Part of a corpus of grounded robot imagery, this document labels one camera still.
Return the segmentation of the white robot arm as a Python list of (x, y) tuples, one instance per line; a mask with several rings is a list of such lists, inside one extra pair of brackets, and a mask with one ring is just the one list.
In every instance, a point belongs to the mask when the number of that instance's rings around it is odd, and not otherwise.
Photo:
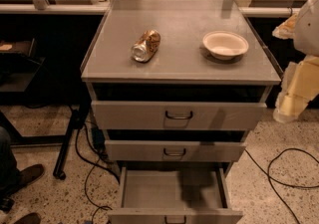
[(292, 39), (294, 48), (305, 58), (290, 62), (285, 69), (273, 118), (291, 122), (319, 95), (319, 0), (308, 0), (272, 33), (279, 39)]

